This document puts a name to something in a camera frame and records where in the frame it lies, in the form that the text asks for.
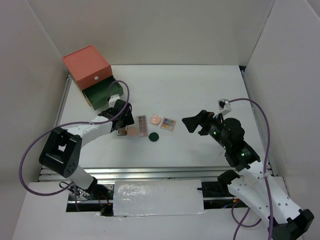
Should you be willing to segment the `brown eyeshadow palette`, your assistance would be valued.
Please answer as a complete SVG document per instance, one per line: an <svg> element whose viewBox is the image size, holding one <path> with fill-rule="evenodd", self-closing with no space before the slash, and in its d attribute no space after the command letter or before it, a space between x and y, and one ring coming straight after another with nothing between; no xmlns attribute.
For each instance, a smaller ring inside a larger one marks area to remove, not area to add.
<svg viewBox="0 0 320 240"><path fill-rule="evenodd" d="M126 136L128 134L127 127L121 127L117 130L117 136Z"/></svg>

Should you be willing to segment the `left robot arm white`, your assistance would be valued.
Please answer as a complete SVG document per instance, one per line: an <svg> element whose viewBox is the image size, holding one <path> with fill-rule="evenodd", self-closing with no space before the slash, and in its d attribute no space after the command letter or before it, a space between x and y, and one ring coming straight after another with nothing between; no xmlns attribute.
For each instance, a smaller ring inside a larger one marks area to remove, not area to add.
<svg viewBox="0 0 320 240"><path fill-rule="evenodd" d="M98 114L92 122L64 129L55 127L49 134L39 163L75 183L86 199L107 194L106 187L79 166L82 147L95 139L134 124L132 105L118 99L113 107Z"/></svg>

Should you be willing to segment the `mauve eyeshadow palette clear case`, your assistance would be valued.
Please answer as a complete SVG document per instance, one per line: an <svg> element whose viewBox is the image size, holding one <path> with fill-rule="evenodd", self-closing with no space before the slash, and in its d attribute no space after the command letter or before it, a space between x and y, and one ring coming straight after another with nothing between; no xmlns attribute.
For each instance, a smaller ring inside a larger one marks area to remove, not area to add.
<svg viewBox="0 0 320 240"><path fill-rule="evenodd" d="M138 136L139 137L147 137L148 134L148 122L146 115L137 116L137 125L138 125Z"/></svg>

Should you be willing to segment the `colourful square eyeshadow palette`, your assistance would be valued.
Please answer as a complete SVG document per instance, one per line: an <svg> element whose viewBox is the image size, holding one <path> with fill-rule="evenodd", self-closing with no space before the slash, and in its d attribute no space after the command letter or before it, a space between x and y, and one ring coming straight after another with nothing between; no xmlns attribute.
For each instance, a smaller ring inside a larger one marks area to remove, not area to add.
<svg viewBox="0 0 320 240"><path fill-rule="evenodd" d="M175 128L175 125L176 125L176 122L177 121L174 120L174 119L164 117L162 119L161 124L160 124L160 128L173 132L174 128Z"/></svg>

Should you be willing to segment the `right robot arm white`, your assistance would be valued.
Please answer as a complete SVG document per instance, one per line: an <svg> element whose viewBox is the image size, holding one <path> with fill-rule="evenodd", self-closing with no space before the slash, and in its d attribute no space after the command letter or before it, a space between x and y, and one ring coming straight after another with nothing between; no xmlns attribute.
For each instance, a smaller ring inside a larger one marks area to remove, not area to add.
<svg viewBox="0 0 320 240"><path fill-rule="evenodd" d="M298 206L269 172L264 172L260 157L244 140L239 120L202 110L182 122L190 133L201 126L199 135L211 136L224 148L233 169L218 177L218 192L231 194L247 205L265 223L273 240L296 240L309 229L313 213Z"/></svg>

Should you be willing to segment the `orange drawer box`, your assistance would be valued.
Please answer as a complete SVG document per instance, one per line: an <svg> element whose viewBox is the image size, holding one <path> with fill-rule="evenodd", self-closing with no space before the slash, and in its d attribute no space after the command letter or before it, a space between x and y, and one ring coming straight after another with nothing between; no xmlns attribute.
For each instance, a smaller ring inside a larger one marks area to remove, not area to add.
<svg viewBox="0 0 320 240"><path fill-rule="evenodd" d="M64 56L62 61L81 91L113 75L111 65L93 45Z"/></svg>

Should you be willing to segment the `green drawer box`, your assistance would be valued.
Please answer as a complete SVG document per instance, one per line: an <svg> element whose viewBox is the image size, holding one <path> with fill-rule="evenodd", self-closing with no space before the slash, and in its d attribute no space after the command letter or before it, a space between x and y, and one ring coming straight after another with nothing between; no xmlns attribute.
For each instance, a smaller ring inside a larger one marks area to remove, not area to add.
<svg viewBox="0 0 320 240"><path fill-rule="evenodd" d="M110 96L119 94L121 97L124 94L124 90L118 82L110 86L115 81L116 79L112 75L82 91L82 94L91 102L94 110L105 106Z"/></svg>

